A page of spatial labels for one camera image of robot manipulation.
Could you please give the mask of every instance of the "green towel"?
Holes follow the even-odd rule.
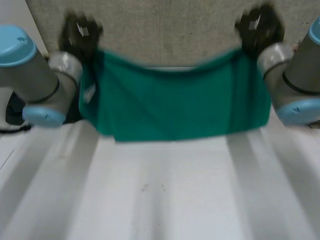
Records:
[[[93,69],[84,70],[79,109],[116,141],[219,136],[259,128],[269,118],[267,89],[241,49],[185,71],[145,68],[99,51]]]

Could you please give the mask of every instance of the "white surface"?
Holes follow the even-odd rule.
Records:
[[[34,129],[0,170],[0,238],[316,240],[319,139],[274,116],[182,142],[116,144],[86,122]]]

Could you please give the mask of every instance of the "cloth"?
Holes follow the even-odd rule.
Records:
[[[116,141],[176,141],[265,125],[271,101],[256,62],[241,49],[186,71],[146,68],[98,51],[85,69],[79,110]]]

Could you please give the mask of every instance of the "black cable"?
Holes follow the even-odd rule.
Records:
[[[30,131],[31,128],[32,128],[31,125],[25,125],[18,129],[0,129],[0,134],[17,134],[20,132]]]

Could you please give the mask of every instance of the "green cloth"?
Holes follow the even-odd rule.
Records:
[[[269,118],[267,89],[241,49],[185,71],[145,68],[99,51],[93,68],[96,80],[84,71],[79,109],[116,141],[219,136],[261,127]]]

